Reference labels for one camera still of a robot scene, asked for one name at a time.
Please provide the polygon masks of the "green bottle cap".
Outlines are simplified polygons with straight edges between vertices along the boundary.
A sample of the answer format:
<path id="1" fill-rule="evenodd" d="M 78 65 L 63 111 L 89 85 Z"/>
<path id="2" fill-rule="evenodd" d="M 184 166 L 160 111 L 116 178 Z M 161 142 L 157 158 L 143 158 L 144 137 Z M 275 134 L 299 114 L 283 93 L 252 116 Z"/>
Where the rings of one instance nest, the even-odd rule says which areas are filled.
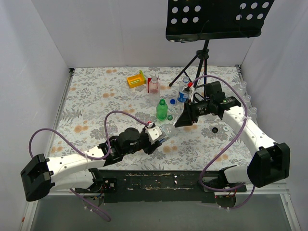
<path id="1" fill-rule="evenodd" d="M 173 116 L 172 115 L 168 115 L 167 119 L 171 121 L 173 119 Z"/>

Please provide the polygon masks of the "clear bottle blue label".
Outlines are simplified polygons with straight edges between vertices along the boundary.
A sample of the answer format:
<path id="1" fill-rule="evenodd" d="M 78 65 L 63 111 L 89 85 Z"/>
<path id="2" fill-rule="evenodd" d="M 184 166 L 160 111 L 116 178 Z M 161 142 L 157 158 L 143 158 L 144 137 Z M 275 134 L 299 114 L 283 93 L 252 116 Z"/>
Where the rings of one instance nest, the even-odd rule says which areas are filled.
<path id="1" fill-rule="evenodd" d="M 171 137 L 174 136 L 176 132 L 176 128 L 174 127 L 173 124 L 163 124 L 159 128 L 160 131 L 162 132 L 158 140 L 160 143 L 164 143 L 167 140 L 169 140 Z"/>

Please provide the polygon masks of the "clear Pepsi bottle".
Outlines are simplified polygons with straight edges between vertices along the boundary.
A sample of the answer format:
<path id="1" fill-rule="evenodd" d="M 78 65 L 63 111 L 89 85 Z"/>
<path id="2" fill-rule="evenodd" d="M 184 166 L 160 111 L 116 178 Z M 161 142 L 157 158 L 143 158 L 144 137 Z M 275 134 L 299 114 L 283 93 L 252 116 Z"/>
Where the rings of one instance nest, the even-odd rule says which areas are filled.
<path id="1" fill-rule="evenodd" d="M 177 99 L 180 103 L 185 103 L 189 97 L 189 90 L 186 90 L 189 82 L 190 82 L 190 79 L 188 77 L 184 77 L 182 81 L 179 83 L 179 86 L 178 86 L 179 93 L 178 93 Z"/>

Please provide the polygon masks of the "green plastic bottle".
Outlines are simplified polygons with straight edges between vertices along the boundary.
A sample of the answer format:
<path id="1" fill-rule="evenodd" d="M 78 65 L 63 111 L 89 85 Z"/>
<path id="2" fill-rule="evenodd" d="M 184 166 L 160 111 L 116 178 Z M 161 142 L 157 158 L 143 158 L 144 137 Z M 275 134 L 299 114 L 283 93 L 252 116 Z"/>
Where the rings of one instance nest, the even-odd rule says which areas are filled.
<path id="1" fill-rule="evenodd" d="M 168 105 L 164 99 L 160 99 L 156 106 L 156 117 L 158 120 L 163 121 L 167 118 Z"/>

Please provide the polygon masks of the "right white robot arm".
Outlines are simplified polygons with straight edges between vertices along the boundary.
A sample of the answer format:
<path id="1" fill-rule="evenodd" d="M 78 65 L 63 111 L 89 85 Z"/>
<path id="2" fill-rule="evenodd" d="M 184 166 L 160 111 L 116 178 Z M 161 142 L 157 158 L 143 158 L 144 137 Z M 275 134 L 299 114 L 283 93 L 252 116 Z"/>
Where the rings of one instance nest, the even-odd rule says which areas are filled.
<path id="1" fill-rule="evenodd" d="M 231 190 L 237 183 L 251 183 L 261 188 L 289 177 L 290 148 L 268 137 L 253 121 L 245 116 L 241 103 L 233 96 L 226 97 L 218 81 L 205 85 L 207 100 L 184 103 L 184 109 L 175 127 L 197 123 L 200 116 L 213 114 L 227 123 L 244 142 L 252 155 L 247 166 L 221 169 L 218 178 L 205 184 L 212 190 Z"/>

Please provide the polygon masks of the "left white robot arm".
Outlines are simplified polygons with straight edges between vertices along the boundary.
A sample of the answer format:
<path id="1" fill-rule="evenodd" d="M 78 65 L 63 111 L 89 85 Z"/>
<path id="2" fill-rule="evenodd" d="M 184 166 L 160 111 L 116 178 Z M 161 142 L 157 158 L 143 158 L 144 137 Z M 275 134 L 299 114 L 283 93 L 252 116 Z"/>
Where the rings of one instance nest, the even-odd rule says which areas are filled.
<path id="1" fill-rule="evenodd" d="M 81 180 L 77 173 L 113 165 L 122 161 L 124 156 L 140 150 L 152 154 L 161 146 L 161 136 L 158 126 L 144 127 L 141 132 L 128 128 L 84 153 L 50 158 L 38 154 L 21 171 L 26 200 L 39 200 L 50 190 L 88 188 L 93 193 L 98 192 L 103 185 L 100 178 L 87 173 L 86 178 Z"/>

